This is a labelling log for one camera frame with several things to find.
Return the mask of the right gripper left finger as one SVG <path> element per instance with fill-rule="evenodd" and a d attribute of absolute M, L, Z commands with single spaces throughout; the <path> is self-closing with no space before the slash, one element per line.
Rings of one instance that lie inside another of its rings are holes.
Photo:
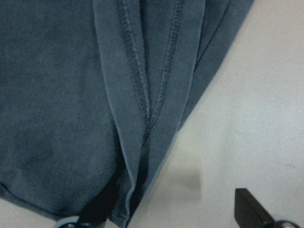
<path fill-rule="evenodd" d="M 105 188 L 77 216 L 58 220 L 56 228 L 103 228 L 117 201 L 123 171 L 116 171 Z"/>

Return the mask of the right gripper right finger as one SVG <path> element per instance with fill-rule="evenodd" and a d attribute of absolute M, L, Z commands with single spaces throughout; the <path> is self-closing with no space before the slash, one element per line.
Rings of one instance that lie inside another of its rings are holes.
<path fill-rule="evenodd" d="M 234 218 L 240 228 L 295 228 L 288 220 L 274 220 L 246 188 L 235 189 Z"/>

